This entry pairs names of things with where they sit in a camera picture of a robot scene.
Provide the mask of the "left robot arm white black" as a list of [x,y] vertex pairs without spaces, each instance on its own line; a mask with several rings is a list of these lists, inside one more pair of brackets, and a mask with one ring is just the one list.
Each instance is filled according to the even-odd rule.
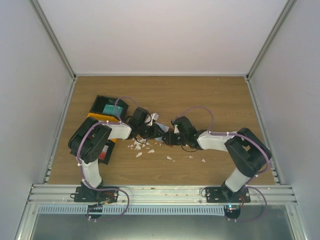
[[71,154],[80,167],[86,197],[98,202],[103,197],[103,180],[99,173],[99,156],[109,140],[127,140],[137,136],[160,140],[169,127],[157,123],[158,114],[137,107],[127,122],[100,121],[87,117],[68,142]]

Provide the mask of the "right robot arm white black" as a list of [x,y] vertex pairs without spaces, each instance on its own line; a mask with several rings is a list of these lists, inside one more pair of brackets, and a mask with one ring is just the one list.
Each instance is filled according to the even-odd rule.
[[166,145],[229,153],[235,169],[221,185],[221,196],[228,203],[234,202],[254,177],[270,168],[272,153],[249,128],[232,132],[197,130],[182,116],[172,122],[172,128],[162,126],[160,129],[163,130],[161,140]]

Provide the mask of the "orange bin with white cards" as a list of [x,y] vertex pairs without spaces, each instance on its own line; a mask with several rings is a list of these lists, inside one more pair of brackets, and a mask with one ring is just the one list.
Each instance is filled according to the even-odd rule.
[[96,120],[103,121],[103,122],[106,122],[106,121],[119,122],[119,120],[113,115],[103,115],[103,114],[89,112],[87,117],[93,117]]

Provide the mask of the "black bin with red cards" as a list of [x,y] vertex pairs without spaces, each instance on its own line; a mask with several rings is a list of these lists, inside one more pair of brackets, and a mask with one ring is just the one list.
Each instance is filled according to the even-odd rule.
[[103,150],[100,154],[100,156],[98,157],[98,163],[99,164],[105,164],[108,165],[112,152],[114,150],[115,147],[115,142],[112,140],[108,140],[105,144],[105,146],[103,147]]

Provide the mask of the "red cards stack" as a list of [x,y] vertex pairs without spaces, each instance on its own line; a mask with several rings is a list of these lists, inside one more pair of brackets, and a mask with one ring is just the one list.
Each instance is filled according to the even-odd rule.
[[102,152],[101,152],[101,154],[99,155],[99,159],[100,160],[104,160],[105,159],[105,157],[106,157],[106,154],[107,154],[107,151],[108,151],[108,146],[107,145],[105,145],[104,147],[103,147],[103,149],[102,149]]

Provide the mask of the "black bin with teal cards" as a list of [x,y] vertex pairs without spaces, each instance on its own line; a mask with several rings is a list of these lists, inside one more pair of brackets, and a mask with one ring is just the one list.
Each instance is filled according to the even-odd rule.
[[113,116],[117,119],[118,116],[120,116],[122,119],[126,115],[129,105],[120,99],[115,107],[116,100],[117,98],[114,97],[97,95],[89,112],[104,116]]

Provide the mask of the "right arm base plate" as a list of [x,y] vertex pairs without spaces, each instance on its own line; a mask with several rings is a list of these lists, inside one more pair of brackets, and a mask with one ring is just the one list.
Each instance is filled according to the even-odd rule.
[[250,203],[251,197],[248,189],[232,192],[227,187],[207,186],[200,190],[200,195],[206,198],[207,203]]

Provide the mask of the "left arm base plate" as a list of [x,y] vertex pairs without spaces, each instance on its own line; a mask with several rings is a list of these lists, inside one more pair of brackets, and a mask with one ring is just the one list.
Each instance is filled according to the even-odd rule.
[[118,187],[102,187],[103,191],[93,190],[85,185],[76,187],[70,198],[76,203],[116,203],[118,201]]

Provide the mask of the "aluminium front rail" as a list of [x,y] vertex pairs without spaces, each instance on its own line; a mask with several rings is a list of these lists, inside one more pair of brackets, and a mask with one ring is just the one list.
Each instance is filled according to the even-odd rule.
[[[74,204],[70,194],[77,185],[34,184],[29,204]],[[208,205],[202,185],[119,185],[127,192],[131,205]],[[262,192],[268,205],[296,205],[290,185],[256,185],[249,189],[250,205],[263,205]]]

